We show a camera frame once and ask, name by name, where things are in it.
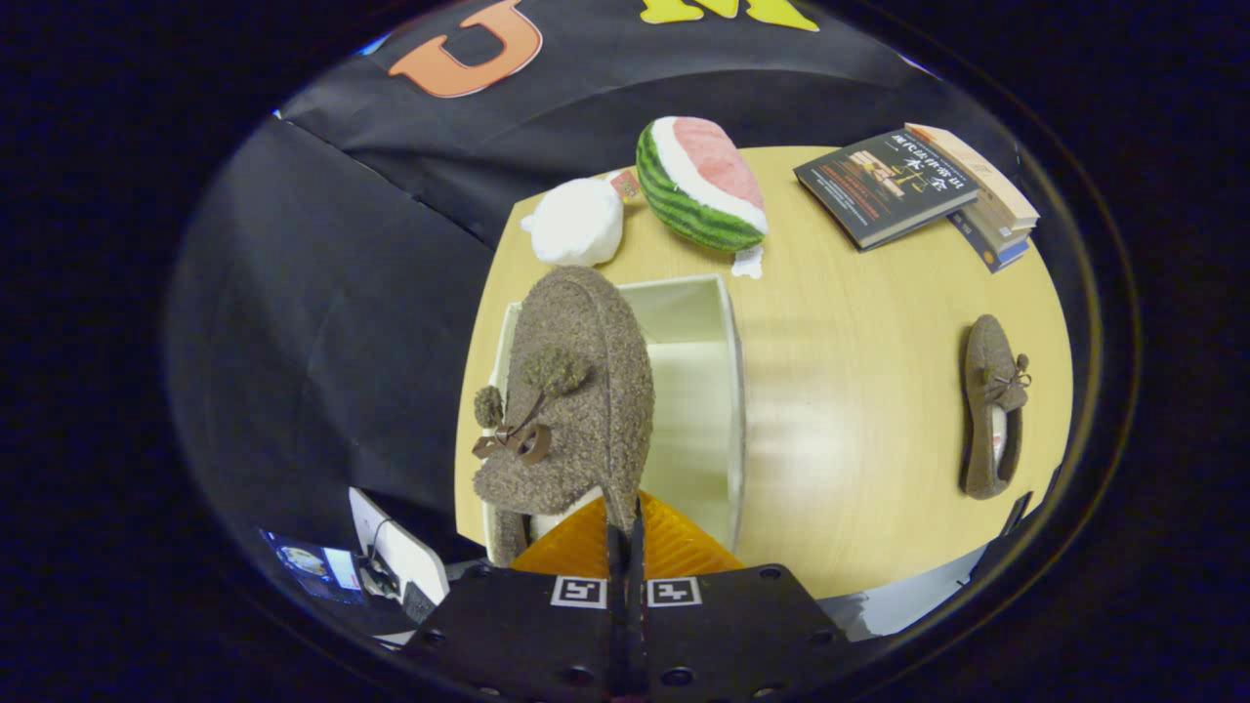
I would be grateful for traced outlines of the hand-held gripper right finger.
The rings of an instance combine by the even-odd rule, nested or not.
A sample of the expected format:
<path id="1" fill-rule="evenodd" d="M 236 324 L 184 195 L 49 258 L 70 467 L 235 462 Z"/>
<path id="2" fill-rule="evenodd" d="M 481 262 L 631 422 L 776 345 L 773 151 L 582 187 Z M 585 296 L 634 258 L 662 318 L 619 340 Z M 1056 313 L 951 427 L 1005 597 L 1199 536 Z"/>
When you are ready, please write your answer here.
<path id="1" fill-rule="evenodd" d="M 629 700 L 796 700 L 850 650 L 786 565 L 741 565 L 648 493 L 628 555 Z"/>

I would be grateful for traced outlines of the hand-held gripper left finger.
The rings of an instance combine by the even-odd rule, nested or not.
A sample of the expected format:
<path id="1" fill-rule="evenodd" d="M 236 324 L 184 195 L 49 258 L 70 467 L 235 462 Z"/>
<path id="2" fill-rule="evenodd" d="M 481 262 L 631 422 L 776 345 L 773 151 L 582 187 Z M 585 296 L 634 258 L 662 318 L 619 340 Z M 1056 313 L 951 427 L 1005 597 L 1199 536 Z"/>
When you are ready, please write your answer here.
<path id="1" fill-rule="evenodd" d="M 628 547 L 600 520 L 608 577 L 486 568 L 456 582 L 398 650 L 451 700 L 608 700 Z"/>

